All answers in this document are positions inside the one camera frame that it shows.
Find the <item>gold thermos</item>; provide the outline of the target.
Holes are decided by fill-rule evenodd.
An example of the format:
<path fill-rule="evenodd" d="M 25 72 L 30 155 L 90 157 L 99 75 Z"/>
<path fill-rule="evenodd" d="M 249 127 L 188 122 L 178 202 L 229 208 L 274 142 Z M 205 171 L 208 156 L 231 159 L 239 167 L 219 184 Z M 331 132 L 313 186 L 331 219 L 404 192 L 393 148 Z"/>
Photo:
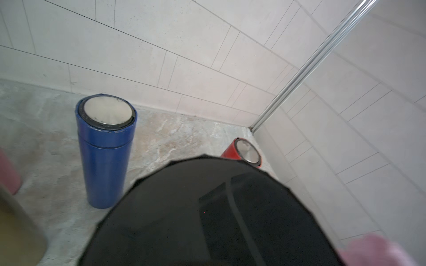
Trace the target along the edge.
<path fill-rule="evenodd" d="M 1 265 L 36 266 L 47 249 L 45 233 L 1 186 Z"/>

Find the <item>blue thermos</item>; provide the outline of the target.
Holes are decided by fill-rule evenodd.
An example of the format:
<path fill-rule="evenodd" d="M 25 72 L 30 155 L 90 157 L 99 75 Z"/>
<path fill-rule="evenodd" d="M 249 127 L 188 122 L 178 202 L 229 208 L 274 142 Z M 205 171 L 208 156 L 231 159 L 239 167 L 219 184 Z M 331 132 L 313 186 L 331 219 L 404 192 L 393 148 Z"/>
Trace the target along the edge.
<path fill-rule="evenodd" d="M 75 118 L 87 200 L 110 208 L 123 194 L 138 113 L 120 97 L 95 94 L 77 103 Z"/>

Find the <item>pink cloth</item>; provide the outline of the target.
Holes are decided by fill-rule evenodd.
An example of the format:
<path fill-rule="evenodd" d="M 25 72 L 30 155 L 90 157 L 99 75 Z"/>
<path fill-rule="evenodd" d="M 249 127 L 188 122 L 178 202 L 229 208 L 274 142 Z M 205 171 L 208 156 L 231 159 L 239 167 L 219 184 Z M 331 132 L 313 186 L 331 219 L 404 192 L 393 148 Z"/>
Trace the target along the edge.
<path fill-rule="evenodd" d="M 339 256 L 347 266 L 416 266 L 418 263 L 396 242 L 373 233 L 349 243 Z"/>

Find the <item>black thermos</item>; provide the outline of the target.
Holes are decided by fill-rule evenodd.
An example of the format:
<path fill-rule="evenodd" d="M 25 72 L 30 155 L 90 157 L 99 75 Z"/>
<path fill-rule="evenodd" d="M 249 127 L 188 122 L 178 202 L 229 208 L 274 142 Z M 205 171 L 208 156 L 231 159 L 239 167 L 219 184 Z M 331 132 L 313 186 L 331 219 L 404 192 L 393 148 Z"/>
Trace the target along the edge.
<path fill-rule="evenodd" d="M 341 266 L 314 214 L 248 163 L 202 155 L 138 179 L 80 266 Z"/>

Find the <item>pink thermos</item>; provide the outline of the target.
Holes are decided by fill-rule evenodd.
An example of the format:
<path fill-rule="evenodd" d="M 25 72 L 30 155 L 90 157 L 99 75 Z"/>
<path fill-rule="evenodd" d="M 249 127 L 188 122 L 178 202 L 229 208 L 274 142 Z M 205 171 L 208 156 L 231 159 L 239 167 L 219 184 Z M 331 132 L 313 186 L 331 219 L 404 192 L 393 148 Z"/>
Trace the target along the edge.
<path fill-rule="evenodd" d="M 22 179 L 19 173 L 15 170 L 12 162 L 1 150 L 1 185 L 15 195 L 22 186 Z"/>

